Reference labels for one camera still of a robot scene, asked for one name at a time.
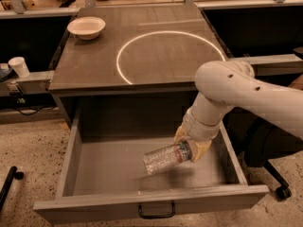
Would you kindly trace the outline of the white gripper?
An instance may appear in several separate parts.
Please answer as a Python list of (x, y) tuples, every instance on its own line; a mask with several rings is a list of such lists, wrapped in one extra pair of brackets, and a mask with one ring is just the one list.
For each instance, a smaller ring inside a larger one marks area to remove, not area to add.
[(182, 126), (180, 126), (173, 138), (173, 143), (177, 144), (187, 140), (190, 162), (195, 163), (200, 160), (211, 146), (214, 139), (220, 130), (219, 125), (207, 126), (200, 122), (188, 109), (183, 117)]

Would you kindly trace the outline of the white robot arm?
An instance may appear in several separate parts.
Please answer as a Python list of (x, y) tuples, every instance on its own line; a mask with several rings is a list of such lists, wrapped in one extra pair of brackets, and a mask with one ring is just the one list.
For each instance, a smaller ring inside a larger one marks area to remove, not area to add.
[(195, 86), (198, 94), (174, 136), (175, 142), (189, 139), (196, 144), (195, 161), (209, 149), (223, 117), (235, 107), (303, 139), (303, 91), (256, 79), (246, 61), (209, 61), (197, 70)]

